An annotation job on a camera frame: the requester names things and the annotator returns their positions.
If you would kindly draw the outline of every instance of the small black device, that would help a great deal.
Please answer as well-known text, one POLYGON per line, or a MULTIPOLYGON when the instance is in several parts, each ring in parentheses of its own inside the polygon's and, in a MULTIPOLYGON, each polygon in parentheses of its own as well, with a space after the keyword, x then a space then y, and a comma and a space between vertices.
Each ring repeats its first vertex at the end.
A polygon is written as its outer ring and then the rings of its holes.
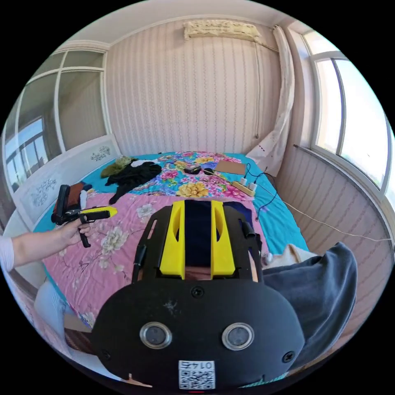
POLYGON ((199 174, 201 169, 202 169, 202 167, 200 165, 191 165, 191 166, 187 166, 186 168, 184 168, 184 172, 187 174, 196 175, 196 174, 199 174))
POLYGON ((207 176, 212 176, 214 174, 214 170, 211 167, 207 167, 207 168, 203 169, 203 172, 207 176))

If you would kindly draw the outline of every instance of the hand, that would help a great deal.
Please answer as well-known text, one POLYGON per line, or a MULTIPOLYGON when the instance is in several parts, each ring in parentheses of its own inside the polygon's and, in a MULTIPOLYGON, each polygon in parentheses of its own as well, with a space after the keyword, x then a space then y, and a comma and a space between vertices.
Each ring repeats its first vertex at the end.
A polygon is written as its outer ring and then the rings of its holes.
POLYGON ((81 220, 78 218, 75 221, 65 224, 60 228, 62 232, 62 238, 68 246, 77 244, 81 241, 79 233, 85 234, 87 237, 92 235, 91 227, 88 223, 82 224, 81 220))

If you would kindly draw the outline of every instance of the sticker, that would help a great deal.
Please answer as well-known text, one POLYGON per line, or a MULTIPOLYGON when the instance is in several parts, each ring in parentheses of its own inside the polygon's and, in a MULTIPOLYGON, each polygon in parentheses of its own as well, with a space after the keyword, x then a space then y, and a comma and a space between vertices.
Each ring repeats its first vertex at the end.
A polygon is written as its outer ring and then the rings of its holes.
POLYGON ((215 389, 214 361, 178 361, 181 390, 215 389))

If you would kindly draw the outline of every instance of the ceiling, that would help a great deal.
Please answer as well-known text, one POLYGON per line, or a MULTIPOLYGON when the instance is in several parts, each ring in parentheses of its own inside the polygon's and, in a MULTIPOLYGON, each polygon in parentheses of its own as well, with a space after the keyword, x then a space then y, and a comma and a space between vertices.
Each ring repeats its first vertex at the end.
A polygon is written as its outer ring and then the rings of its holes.
POLYGON ((147 0, 112 12, 70 37, 115 44, 149 26, 189 16, 227 16, 272 27, 295 19, 271 7, 248 0, 147 0))

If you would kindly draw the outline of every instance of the screw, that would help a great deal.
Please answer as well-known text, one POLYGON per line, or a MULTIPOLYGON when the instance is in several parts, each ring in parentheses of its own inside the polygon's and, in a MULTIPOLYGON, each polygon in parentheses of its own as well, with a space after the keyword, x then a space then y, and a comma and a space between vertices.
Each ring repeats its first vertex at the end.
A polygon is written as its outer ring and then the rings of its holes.
POLYGON ((104 358, 107 359, 107 361, 111 358, 111 355, 107 350, 102 350, 102 354, 103 354, 104 358))
POLYGON ((204 289, 202 287, 193 287, 191 295, 195 298, 200 298, 204 295, 204 289))
POLYGON ((282 361, 283 361, 284 363, 289 363, 289 362, 292 361, 292 359, 294 359, 294 357, 295 357, 295 353, 294 353, 293 351, 289 351, 289 352, 287 352, 287 354, 285 354, 285 355, 283 356, 282 361))

